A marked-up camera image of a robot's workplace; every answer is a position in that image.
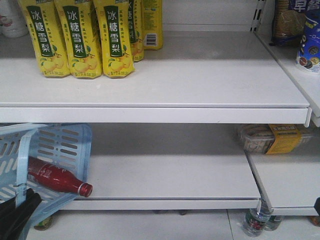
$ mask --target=yellow package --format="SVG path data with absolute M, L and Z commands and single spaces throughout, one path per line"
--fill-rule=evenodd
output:
M 53 0 L 19 0 L 41 73 L 47 78 L 70 75 L 62 27 Z
M 128 26 L 131 52 L 134 62 L 144 59 L 144 43 L 142 40 L 142 0 L 129 0 Z
M 60 17 L 70 71 L 78 79 L 102 75 L 97 15 L 91 0 L 54 0 Z
M 163 47 L 162 0 L 142 0 L 143 47 L 158 50 Z
M 93 0 L 102 43 L 103 73 L 123 78 L 135 70 L 128 27 L 128 0 Z

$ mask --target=water bottle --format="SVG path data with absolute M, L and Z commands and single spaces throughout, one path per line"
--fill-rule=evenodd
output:
M 269 221 L 265 225 L 265 230 L 267 231 L 274 231 L 276 230 L 281 221 L 284 219 L 285 216 L 277 216 L 277 215 L 272 215 L 269 219 Z
M 29 33 L 17 0 L 0 0 L 0 28 L 7 38 L 18 38 Z
M 246 213 L 242 225 L 243 231 L 250 237 L 258 237 L 266 227 L 271 213 L 266 201 L 262 199 L 260 209 L 251 208 Z

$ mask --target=barcode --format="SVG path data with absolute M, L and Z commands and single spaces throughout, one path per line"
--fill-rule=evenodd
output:
M 145 45 L 146 46 L 154 46 L 156 47 L 157 46 L 157 34 L 156 33 L 148 33 L 146 36 L 145 36 Z

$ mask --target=shelf bracket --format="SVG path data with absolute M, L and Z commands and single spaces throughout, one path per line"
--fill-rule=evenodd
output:
M 266 0 L 257 0 L 256 3 L 256 8 L 253 16 L 253 20 L 251 23 L 251 29 L 250 32 L 255 32 L 257 31 L 259 25 L 260 25 L 260 20 L 261 20 L 261 13 L 265 7 Z

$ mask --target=bottle label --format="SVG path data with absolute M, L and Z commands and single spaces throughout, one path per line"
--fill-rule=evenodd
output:
M 245 215 L 246 223 L 253 229 L 257 231 L 261 231 L 264 229 L 266 222 L 265 221 L 258 221 L 256 220 L 250 212 L 247 212 Z

